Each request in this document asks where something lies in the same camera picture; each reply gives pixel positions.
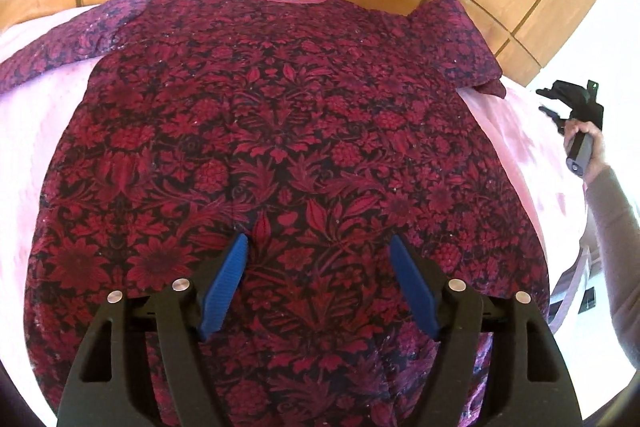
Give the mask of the person's right hand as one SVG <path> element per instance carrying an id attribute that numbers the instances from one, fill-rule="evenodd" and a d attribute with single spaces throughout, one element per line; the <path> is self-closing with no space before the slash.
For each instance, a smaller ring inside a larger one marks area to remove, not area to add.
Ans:
<path id="1" fill-rule="evenodd" d="M 564 148 L 565 152 L 570 151 L 570 146 L 574 141 L 574 136 L 578 133 L 585 133 L 592 138 L 592 151 L 590 161 L 585 170 L 584 182 L 589 185 L 599 174 L 608 168 L 605 159 L 605 148 L 602 131 L 591 121 L 581 121 L 570 119 L 565 123 Z"/>

